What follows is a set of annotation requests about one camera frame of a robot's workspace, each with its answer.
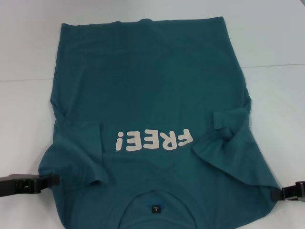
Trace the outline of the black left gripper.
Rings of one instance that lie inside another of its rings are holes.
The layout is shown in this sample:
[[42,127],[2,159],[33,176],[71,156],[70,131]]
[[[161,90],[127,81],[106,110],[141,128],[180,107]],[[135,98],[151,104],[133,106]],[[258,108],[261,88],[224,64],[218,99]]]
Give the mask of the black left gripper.
[[46,188],[59,185],[59,175],[24,175],[13,174],[0,178],[0,196],[17,194],[39,194]]

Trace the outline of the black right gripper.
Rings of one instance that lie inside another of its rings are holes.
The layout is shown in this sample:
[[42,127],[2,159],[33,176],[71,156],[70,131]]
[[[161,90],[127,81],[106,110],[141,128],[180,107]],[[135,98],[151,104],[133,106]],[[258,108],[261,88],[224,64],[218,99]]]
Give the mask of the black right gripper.
[[295,185],[284,187],[282,190],[273,190],[271,192],[272,201],[305,201],[305,182],[299,181]]

